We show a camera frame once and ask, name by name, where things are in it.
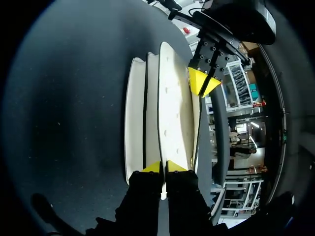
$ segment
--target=dark gray tabletop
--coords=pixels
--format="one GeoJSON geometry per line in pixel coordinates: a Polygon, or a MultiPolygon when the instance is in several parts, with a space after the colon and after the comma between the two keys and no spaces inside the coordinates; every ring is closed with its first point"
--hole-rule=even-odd
{"type": "MultiPolygon", "coordinates": [[[[158,54],[163,41],[189,62],[182,33],[140,0],[54,2],[26,35],[4,90],[2,146],[16,191],[46,230],[52,228],[30,206],[36,192],[81,232],[95,227],[98,216],[115,219],[127,190],[124,105],[130,64],[134,57],[158,54]]],[[[198,176],[207,200],[211,160],[205,112],[198,176]]],[[[167,201],[160,208],[164,227],[167,201]]]]}

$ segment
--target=gray table surface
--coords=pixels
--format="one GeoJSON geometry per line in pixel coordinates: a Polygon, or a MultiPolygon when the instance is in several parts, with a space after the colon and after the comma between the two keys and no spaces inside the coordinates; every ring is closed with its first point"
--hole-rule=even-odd
{"type": "MultiPolygon", "coordinates": [[[[182,33],[140,0],[57,1],[25,36],[12,64],[2,106],[3,154],[21,200],[44,194],[81,232],[96,217],[114,220],[123,199],[124,104],[134,57],[168,42],[189,62],[182,33]]],[[[199,187],[210,198],[210,136],[205,106],[199,142],[199,187]]],[[[167,201],[159,235],[168,234],[167,201]]]]}

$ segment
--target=cable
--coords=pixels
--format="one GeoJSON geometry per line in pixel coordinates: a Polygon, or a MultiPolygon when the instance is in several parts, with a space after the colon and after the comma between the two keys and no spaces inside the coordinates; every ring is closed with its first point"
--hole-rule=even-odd
{"type": "Polygon", "coordinates": [[[204,10],[206,10],[206,8],[203,8],[203,7],[196,7],[196,8],[192,8],[192,9],[189,9],[188,10],[188,14],[190,15],[190,16],[192,16],[192,14],[190,13],[192,10],[198,10],[198,9],[204,9],[204,10]]]}

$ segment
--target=metal frame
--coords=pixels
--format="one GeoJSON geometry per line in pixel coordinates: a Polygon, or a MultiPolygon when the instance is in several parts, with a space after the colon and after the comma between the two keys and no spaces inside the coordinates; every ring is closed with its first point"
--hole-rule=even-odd
{"type": "Polygon", "coordinates": [[[259,193],[259,189],[261,188],[261,184],[263,183],[264,180],[253,180],[253,181],[226,181],[223,185],[224,188],[226,188],[226,190],[234,190],[233,188],[232,189],[228,189],[228,187],[226,186],[227,184],[249,184],[249,187],[248,187],[248,190],[247,190],[247,193],[246,193],[246,197],[245,197],[245,201],[244,201],[244,204],[243,204],[243,207],[242,208],[222,208],[222,210],[227,210],[227,211],[235,211],[235,213],[241,211],[241,210],[254,210],[256,208],[256,206],[254,206],[255,204],[255,201],[257,199],[257,196],[258,196],[258,193],[259,193]],[[258,185],[258,188],[257,188],[257,191],[255,193],[255,196],[252,200],[252,204],[251,204],[251,207],[247,207],[247,204],[248,204],[248,201],[249,201],[249,195],[250,195],[250,191],[252,189],[252,185],[254,183],[259,183],[258,185]]]}

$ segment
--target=person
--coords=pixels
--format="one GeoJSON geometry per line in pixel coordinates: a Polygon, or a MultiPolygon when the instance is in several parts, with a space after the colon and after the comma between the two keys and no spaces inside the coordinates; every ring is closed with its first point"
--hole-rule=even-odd
{"type": "Polygon", "coordinates": [[[256,153],[257,149],[249,147],[230,147],[230,156],[238,159],[247,159],[251,154],[256,153]]]}

